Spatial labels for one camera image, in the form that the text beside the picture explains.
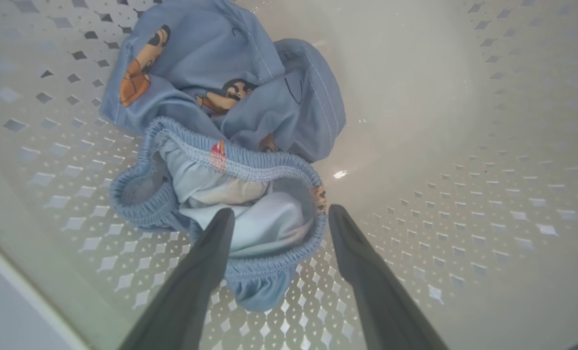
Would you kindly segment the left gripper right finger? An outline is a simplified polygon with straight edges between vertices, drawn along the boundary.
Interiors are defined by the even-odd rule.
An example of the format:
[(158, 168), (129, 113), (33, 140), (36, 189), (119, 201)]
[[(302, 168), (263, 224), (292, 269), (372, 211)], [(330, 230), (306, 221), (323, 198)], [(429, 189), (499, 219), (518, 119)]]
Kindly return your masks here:
[(446, 350), (411, 295), (374, 250), (343, 206), (328, 215), (342, 277), (353, 287), (369, 350)]

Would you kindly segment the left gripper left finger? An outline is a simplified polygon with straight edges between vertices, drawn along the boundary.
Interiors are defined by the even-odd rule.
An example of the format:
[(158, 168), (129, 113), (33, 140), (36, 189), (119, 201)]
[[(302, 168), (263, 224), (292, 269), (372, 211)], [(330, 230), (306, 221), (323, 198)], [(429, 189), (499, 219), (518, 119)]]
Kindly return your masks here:
[(211, 293), (228, 264), (235, 214), (220, 209), (120, 345), (121, 350), (198, 350)]

